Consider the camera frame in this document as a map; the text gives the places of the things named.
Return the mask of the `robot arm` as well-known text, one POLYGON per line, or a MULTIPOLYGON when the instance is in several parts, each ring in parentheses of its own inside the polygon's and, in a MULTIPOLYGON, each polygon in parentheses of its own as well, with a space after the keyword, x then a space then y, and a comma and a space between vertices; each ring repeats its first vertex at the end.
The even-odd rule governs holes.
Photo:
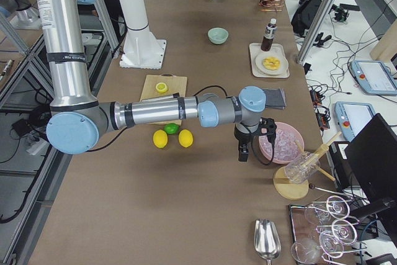
POLYGON ((233 123, 239 160, 246 161, 254 136, 276 138, 273 119, 263 118, 266 95, 248 86, 238 96, 160 97, 122 104, 100 103, 92 94, 83 49, 78 0, 37 0, 54 88, 50 144, 76 155, 93 148, 103 134, 140 124, 197 118, 203 127, 233 123))

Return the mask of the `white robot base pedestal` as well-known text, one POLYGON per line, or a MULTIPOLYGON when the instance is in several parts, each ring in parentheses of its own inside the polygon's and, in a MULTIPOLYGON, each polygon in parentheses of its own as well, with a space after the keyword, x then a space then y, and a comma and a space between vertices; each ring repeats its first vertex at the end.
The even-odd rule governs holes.
POLYGON ((161 69, 167 41, 158 40, 150 31, 144 0, 119 1, 127 27, 120 66, 161 69))

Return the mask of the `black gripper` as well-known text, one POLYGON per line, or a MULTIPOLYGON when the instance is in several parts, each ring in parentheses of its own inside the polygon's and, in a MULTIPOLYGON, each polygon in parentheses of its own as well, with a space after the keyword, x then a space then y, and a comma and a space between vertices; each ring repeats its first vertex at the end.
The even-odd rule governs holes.
POLYGON ((247 162, 249 157, 248 145, 252 142, 254 136, 266 136, 268 142, 275 146, 276 139, 276 124, 274 119, 263 118, 259 119, 257 125, 246 125, 238 123, 234 127, 234 136, 238 141, 238 161, 247 162))

